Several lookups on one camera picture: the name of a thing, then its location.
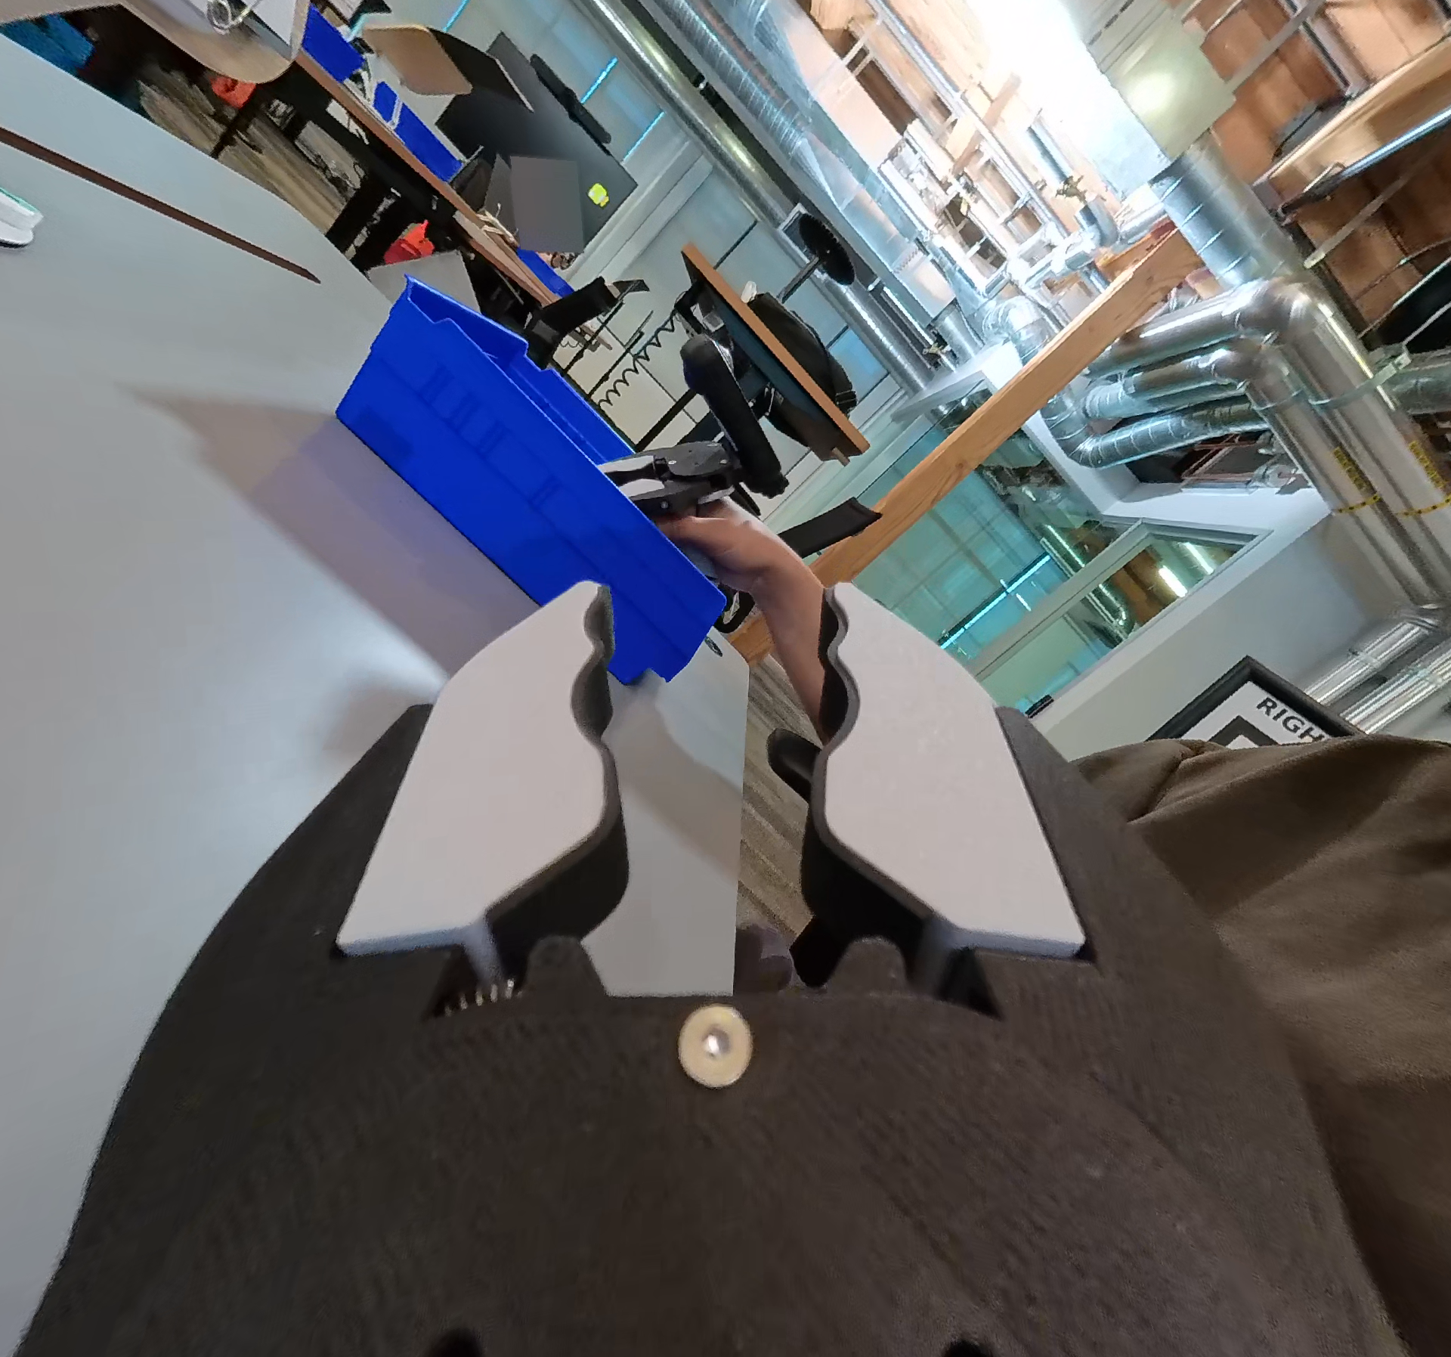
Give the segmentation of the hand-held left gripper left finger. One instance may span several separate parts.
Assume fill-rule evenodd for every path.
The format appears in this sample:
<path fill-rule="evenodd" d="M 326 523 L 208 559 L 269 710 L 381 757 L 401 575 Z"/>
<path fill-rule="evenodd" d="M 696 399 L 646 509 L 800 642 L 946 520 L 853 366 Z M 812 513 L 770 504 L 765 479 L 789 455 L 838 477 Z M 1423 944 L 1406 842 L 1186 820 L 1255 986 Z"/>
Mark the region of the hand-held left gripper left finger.
<path fill-rule="evenodd" d="M 337 934 L 345 956 L 461 950 L 524 985 L 533 950 L 621 904 L 630 856 L 610 590 L 577 584 L 489 644 L 431 708 Z"/>

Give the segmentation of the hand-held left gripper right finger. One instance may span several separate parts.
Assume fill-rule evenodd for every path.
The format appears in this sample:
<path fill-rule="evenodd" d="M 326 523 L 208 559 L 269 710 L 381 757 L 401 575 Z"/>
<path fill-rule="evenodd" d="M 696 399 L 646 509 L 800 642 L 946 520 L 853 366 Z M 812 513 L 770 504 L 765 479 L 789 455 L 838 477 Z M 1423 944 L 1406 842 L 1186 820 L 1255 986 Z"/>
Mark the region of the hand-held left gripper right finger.
<path fill-rule="evenodd" d="M 966 664 L 856 586 L 827 590 L 822 663 L 803 978 L 823 985 L 871 937 L 897 947 L 933 997 L 965 991 L 982 952 L 1086 953 L 1006 710 Z"/>

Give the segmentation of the wood-edged background desk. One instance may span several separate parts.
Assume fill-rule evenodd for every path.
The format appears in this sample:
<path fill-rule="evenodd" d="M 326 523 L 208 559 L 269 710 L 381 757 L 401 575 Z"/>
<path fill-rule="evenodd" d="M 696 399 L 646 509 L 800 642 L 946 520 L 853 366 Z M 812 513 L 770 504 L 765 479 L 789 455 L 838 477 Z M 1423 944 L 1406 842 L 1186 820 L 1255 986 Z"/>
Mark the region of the wood-edged background desk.
<path fill-rule="evenodd" d="M 467 248 L 483 259 L 491 273 L 509 283 L 511 294 L 528 309 L 561 298 L 525 264 L 505 229 L 470 209 L 363 97 L 307 49 L 282 77 L 253 86 L 252 96 L 211 149 L 211 157 L 220 160 L 274 100 L 290 105 L 297 121 L 313 122 L 332 135 L 359 162 L 360 185 L 340 209 L 326 239 L 352 259 L 360 273 L 381 267 L 387 250 L 409 228 L 426 223 L 434 246 Z"/>
<path fill-rule="evenodd" d="M 822 462 L 844 463 L 864 455 L 867 440 L 861 429 L 839 410 L 830 394 L 817 386 L 808 370 L 800 367 L 789 350 L 748 309 L 747 300 L 720 275 L 699 246 L 688 243 L 682 250 L 682 259 L 690 286 L 677 300 L 677 311 L 690 327 L 698 330 L 696 334 L 709 334 L 731 352 L 736 378 L 762 429 L 764 422 L 778 425 L 784 435 L 797 440 Z M 687 386 L 681 400 L 673 403 L 663 418 L 644 433 L 638 451 L 644 451 L 652 440 L 660 436 L 681 410 L 695 399 L 706 403 Z"/>

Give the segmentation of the grey desk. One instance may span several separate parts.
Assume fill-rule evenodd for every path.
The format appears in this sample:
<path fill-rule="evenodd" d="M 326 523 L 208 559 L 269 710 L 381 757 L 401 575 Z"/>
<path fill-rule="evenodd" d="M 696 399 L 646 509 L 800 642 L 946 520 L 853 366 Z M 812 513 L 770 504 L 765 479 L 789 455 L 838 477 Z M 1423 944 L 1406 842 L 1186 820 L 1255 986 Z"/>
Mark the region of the grey desk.
<path fill-rule="evenodd" d="M 390 311 L 296 209 L 4 41 L 4 1354 L 236 898 L 536 606 L 337 419 Z M 728 986 L 747 674 L 610 685 L 613 992 Z"/>

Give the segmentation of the person's right hand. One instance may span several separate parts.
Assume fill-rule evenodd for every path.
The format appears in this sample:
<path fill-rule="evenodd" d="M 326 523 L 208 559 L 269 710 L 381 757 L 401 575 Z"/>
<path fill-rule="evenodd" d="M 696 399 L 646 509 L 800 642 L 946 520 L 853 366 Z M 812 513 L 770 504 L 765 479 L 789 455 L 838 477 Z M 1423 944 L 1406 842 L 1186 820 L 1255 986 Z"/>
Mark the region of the person's right hand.
<path fill-rule="evenodd" d="M 762 521 L 732 501 L 668 515 L 660 531 L 703 557 L 726 586 L 750 595 L 762 614 L 820 609 L 822 584 L 806 562 Z"/>

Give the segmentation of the black bag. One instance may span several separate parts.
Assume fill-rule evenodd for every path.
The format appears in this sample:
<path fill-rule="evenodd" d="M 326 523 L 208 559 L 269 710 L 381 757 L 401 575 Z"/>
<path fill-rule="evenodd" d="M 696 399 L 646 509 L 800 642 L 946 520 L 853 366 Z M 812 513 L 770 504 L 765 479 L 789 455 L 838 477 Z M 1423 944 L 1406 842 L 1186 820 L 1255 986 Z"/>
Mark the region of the black bag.
<path fill-rule="evenodd" d="M 839 410 L 850 414 L 858 403 L 856 391 L 845 367 L 828 350 L 819 331 L 772 294 L 754 292 L 747 298 L 747 306 L 789 350 L 800 367 L 808 370 L 817 386 L 830 394 Z"/>

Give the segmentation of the black office chair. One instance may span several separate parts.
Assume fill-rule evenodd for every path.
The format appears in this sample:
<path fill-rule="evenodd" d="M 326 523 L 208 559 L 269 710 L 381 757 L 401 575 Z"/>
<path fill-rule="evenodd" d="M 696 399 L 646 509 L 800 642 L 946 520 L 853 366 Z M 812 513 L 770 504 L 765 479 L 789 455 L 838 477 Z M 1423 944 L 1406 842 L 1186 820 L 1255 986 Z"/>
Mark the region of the black office chair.
<path fill-rule="evenodd" d="M 648 289 L 641 278 L 607 279 L 594 278 L 567 295 L 541 306 L 525 325 L 525 344 L 530 361 L 538 367 L 550 367 L 557 350 L 564 339 L 580 331 L 586 323 L 613 314 L 627 295 Z"/>
<path fill-rule="evenodd" d="M 808 561 L 860 535 L 880 520 L 882 513 L 875 507 L 849 498 L 805 523 L 781 529 L 779 537 L 797 556 Z"/>

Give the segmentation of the black framed sign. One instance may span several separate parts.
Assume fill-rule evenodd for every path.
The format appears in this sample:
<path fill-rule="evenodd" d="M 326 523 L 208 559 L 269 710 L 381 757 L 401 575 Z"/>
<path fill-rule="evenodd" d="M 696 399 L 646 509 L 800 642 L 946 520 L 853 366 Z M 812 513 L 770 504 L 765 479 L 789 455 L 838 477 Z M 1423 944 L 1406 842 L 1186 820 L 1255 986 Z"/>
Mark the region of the black framed sign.
<path fill-rule="evenodd" d="M 1205 741 L 1225 749 L 1307 746 L 1361 730 L 1255 658 L 1241 658 L 1150 740 Z"/>

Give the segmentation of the grey leaning panel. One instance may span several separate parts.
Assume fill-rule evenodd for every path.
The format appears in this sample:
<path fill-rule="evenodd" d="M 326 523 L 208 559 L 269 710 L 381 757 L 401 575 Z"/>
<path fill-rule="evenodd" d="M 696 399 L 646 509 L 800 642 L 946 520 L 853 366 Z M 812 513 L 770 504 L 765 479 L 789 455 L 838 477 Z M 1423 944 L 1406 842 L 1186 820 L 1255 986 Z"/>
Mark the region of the grey leaning panel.
<path fill-rule="evenodd" d="M 458 250 L 443 254 L 436 253 L 423 259 L 382 264 L 370 270 L 366 278 L 390 303 L 404 295 L 409 281 L 415 279 L 465 305 L 470 311 L 480 311 L 480 300 L 467 270 L 467 261 Z"/>

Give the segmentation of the black monitor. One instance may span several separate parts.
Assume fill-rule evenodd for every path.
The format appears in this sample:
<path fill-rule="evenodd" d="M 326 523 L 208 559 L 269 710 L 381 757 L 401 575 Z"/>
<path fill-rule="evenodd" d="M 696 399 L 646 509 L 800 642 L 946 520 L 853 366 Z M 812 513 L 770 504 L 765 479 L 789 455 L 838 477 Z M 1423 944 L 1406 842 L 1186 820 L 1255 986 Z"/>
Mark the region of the black monitor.
<path fill-rule="evenodd" d="M 486 177 L 505 163 L 552 162 L 552 169 L 528 169 L 542 187 L 575 190 L 583 246 L 589 245 L 637 191 L 638 182 L 610 149 L 610 133 L 578 96 L 539 56 L 525 55 L 498 34 L 478 47 L 443 30 L 436 31 L 445 55 L 469 83 L 440 111 L 436 129 L 464 166 L 454 185 L 475 171 Z"/>

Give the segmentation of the cardboard box flap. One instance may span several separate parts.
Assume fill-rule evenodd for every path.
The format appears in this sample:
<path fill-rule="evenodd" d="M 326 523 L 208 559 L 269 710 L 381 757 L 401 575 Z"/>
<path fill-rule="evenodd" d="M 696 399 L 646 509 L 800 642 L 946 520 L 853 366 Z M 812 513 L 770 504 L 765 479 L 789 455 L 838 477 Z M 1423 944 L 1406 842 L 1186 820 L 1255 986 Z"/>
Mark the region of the cardboard box flap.
<path fill-rule="evenodd" d="M 362 41 L 390 63 L 412 92 L 459 97 L 473 91 L 470 78 L 426 25 L 371 20 L 362 28 Z"/>

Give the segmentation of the silver pipe cluster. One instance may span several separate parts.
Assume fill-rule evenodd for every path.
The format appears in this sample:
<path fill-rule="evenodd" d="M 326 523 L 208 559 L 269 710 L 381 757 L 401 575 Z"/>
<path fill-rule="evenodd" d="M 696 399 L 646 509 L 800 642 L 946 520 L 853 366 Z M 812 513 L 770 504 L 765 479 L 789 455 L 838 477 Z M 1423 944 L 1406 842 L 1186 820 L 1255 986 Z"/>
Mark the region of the silver pipe cluster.
<path fill-rule="evenodd" d="M 1384 730 L 1447 691 L 1448 597 L 1433 592 L 1428 564 L 1401 539 L 1395 509 L 1329 416 L 1337 399 L 1309 378 L 1310 367 L 1328 364 L 1326 353 L 1304 355 L 1279 333 L 1178 345 L 1185 353 L 1174 359 L 1161 336 L 1128 358 L 1111 356 L 1103 375 L 1068 400 L 1078 419 L 1046 408 L 1051 429 L 1120 418 L 1100 435 L 1062 435 L 1064 451 L 1081 466 L 1111 468 L 1224 435 L 1268 433 L 1290 460 L 1291 482 L 1317 493 L 1409 601 L 1313 677 L 1304 694 L 1343 707 L 1356 729 Z M 1236 529 L 1136 523 L 970 666 L 1001 699 L 1039 707 L 1086 670 L 1089 652 L 1108 655 L 1149 623 L 1116 586 L 1120 572 L 1149 557 L 1149 594 L 1161 597 L 1153 606 L 1178 605 L 1243 550 L 1243 537 Z"/>

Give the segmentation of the wooden post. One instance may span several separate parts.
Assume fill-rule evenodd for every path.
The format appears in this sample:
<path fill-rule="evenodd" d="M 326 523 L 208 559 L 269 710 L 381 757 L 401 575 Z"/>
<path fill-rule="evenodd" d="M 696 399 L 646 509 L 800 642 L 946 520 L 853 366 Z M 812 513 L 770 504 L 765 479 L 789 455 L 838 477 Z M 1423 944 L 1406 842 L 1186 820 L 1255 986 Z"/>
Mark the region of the wooden post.
<path fill-rule="evenodd" d="M 1153 242 L 1142 259 L 880 499 L 875 523 L 825 550 L 811 564 L 816 578 L 823 586 L 855 581 L 1202 264 L 1180 231 Z"/>

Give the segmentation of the silver ventilation duct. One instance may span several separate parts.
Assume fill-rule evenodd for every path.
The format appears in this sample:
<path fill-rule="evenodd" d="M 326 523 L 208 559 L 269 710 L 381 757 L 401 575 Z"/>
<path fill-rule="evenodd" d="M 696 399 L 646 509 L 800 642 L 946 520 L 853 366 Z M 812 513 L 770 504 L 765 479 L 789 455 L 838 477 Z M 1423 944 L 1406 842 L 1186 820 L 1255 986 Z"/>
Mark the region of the silver ventilation duct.
<path fill-rule="evenodd" d="M 929 204 L 847 83 L 847 63 L 794 0 L 640 0 L 707 80 L 803 177 L 853 246 L 938 316 L 959 303 L 970 322 L 985 298 L 968 253 L 929 223 Z M 1213 264 L 1214 235 L 1249 195 L 1211 127 L 1232 94 L 1188 27 L 1163 0 L 966 0 L 990 27 L 1051 122 L 1083 147 L 1106 187 L 1150 188 L 1163 212 Z"/>

